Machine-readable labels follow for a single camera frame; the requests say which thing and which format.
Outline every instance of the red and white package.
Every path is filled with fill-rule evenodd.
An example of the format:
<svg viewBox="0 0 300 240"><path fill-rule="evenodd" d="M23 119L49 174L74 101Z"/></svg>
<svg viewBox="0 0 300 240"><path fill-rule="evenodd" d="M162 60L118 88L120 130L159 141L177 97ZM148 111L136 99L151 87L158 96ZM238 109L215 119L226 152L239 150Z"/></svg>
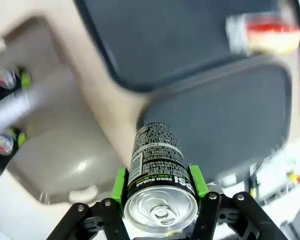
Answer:
<svg viewBox="0 0 300 240"><path fill-rule="evenodd" d="M300 42L300 29L274 13L229 16L225 30L229 47L236 54L286 53Z"/></svg>

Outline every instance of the green gripper pad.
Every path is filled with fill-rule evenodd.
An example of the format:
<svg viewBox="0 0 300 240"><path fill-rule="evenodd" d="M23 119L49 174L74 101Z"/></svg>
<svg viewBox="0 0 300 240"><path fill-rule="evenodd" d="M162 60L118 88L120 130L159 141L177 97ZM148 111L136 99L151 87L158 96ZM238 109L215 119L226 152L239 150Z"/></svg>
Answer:
<svg viewBox="0 0 300 240"><path fill-rule="evenodd" d="M21 88L23 90L30 88L32 81L31 81L31 76L29 74L29 72L27 71L22 71L20 74L20 78L21 78Z"/></svg>
<svg viewBox="0 0 300 240"><path fill-rule="evenodd" d="M198 205L200 207L201 199L209 192L209 189L198 165L190 165L189 171L192 175L194 189L196 191L196 195L198 196Z"/></svg>
<svg viewBox="0 0 300 240"><path fill-rule="evenodd" d="M125 168L120 168L118 170L118 174L115 178L111 195L111 198L114 199L120 205L122 214L124 212L123 194L125 190L126 174L128 174L128 171Z"/></svg>

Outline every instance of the soda can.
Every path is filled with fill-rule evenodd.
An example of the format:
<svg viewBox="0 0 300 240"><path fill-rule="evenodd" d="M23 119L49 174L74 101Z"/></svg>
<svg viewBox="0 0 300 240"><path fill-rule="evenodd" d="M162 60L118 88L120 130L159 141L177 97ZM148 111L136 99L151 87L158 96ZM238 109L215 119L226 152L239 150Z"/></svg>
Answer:
<svg viewBox="0 0 300 240"><path fill-rule="evenodd" d="M14 71L0 70L0 104L13 99L17 90L28 88L29 78L29 73L23 67Z"/></svg>
<svg viewBox="0 0 300 240"><path fill-rule="evenodd" d="M0 135L0 176L25 141L25 134L16 127Z"/></svg>
<svg viewBox="0 0 300 240"><path fill-rule="evenodd" d="M16 86L16 74L8 69L0 70L0 87L4 89L13 89Z"/></svg>
<svg viewBox="0 0 300 240"><path fill-rule="evenodd" d="M194 187L171 128L145 125L134 140L124 217L142 231L169 234L197 214Z"/></svg>

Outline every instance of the can lid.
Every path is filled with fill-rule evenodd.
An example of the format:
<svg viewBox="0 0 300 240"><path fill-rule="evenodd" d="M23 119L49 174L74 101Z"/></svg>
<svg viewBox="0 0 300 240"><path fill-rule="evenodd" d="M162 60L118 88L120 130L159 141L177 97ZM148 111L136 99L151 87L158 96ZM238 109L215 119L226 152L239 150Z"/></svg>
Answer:
<svg viewBox="0 0 300 240"><path fill-rule="evenodd" d="M188 226L198 213L195 197L174 186L153 186L133 194L124 207L125 218L138 229L165 234Z"/></svg>

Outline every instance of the drink can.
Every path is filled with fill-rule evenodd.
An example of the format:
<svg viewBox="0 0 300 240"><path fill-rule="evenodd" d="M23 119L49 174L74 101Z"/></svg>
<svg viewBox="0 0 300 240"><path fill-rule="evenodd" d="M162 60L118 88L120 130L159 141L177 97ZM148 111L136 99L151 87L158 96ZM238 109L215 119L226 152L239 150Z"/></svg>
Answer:
<svg viewBox="0 0 300 240"><path fill-rule="evenodd" d="M25 141L25 134L16 127L0 135L0 176Z"/></svg>
<svg viewBox="0 0 300 240"><path fill-rule="evenodd" d="M15 92L29 86L29 73L22 67L0 70L0 104L15 97Z"/></svg>
<svg viewBox="0 0 300 240"><path fill-rule="evenodd" d="M142 231L169 234L184 229L197 213L193 183L172 129L145 125L134 140L125 218Z"/></svg>

